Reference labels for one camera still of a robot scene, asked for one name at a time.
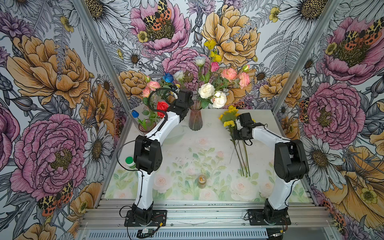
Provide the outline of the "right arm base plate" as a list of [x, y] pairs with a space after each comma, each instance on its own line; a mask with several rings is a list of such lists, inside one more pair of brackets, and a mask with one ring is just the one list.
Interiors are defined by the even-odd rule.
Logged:
[[250, 209], [248, 216], [251, 226], [289, 226], [292, 224], [288, 208], [282, 210]]

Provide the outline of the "small yellow wildflower sprig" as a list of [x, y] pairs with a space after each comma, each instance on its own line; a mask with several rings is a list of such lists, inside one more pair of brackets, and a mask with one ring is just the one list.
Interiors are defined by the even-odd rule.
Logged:
[[217, 54], [217, 52], [215, 51], [216, 42], [214, 40], [206, 41], [204, 43], [204, 46], [207, 47], [208, 50], [210, 51], [209, 56], [212, 62], [220, 63], [222, 61], [222, 57], [219, 54]]

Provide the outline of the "large sunflower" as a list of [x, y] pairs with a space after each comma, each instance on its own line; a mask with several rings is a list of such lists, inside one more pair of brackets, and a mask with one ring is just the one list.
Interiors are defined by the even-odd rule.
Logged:
[[219, 116], [219, 120], [224, 124], [225, 122], [236, 122], [237, 116], [239, 115], [238, 109], [234, 106], [229, 106], [227, 111]]

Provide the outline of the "yellow ranunculus flower stem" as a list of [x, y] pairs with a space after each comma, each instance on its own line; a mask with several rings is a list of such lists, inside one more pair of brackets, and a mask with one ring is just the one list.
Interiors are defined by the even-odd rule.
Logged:
[[243, 141], [243, 148], [244, 148], [244, 153], [245, 153], [245, 167], [246, 167], [247, 177], [250, 177], [251, 173], [250, 173], [250, 167], [249, 167], [247, 145], [246, 145], [245, 141]]

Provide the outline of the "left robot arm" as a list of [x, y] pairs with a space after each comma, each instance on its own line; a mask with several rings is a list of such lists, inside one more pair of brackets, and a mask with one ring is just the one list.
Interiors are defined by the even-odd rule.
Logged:
[[138, 193], [132, 205], [134, 222], [147, 226], [153, 218], [153, 185], [156, 171], [160, 168], [163, 155], [162, 144], [168, 134], [187, 116], [190, 107], [194, 104], [193, 92], [186, 89], [175, 91], [160, 88], [150, 93], [148, 102], [155, 93], [167, 91], [174, 92], [177, 99], [168, 103], [166, 110], [151, 109], [164, 115], [160, 123], [145, 136], [135, 139], [133, 160], [138, 170]]

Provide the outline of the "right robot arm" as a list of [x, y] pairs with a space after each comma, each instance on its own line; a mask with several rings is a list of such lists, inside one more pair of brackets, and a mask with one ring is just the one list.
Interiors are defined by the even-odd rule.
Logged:
[[235, 140], [258, 140], [274, 151], [274, 170], [278, 178], [263, 209], [250, 209], [246, 220], [251, 226], [291, 224], [288, 215], [289, 198], [296, 184], [309, 172], [304, 144], [300, 140], [281, 137], [252, 120], [249, 113], [239, 115], [235, 121]]

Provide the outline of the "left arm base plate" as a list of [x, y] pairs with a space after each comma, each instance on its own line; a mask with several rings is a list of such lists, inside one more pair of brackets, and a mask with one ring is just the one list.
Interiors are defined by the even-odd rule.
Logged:
[[167, 210], [153, 210], [152, 212], [134, 213], [129, 210], [125, 217], [125, 227], [157, 227], [160, 223], [166, 225]]

